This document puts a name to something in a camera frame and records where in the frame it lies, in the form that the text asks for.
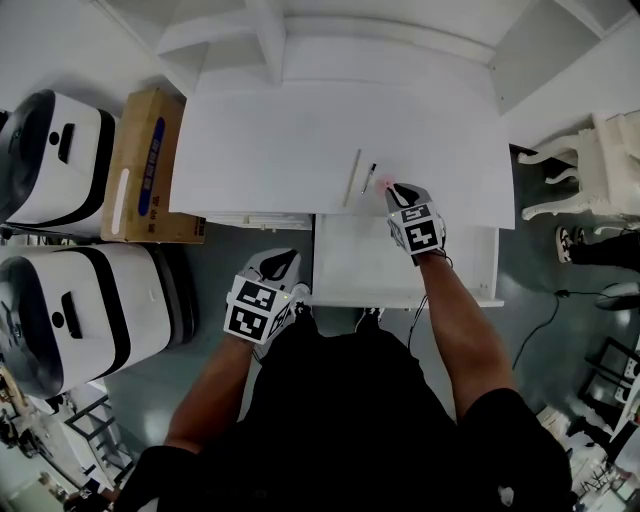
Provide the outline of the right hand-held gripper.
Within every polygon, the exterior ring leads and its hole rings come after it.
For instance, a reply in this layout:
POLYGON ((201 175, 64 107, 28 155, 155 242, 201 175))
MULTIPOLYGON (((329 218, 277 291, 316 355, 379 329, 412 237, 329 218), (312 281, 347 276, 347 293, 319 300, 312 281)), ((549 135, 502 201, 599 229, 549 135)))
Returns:
POLYGON ((425 253, 445 255, 445 225, 426 189, 396 182, 385 188, 384 196, 391 236, 415 266, 425 253))

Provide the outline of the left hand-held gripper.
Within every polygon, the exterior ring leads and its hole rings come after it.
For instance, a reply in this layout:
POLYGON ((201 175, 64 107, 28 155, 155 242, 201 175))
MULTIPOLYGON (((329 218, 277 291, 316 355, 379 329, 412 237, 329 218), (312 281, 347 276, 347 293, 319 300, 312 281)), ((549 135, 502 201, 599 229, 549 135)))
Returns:
POLYGON ((271 341, 284 326, 300 264, 301 256, 292 248, 254 254, 227 294, 224 332, 254 344, 271 341))

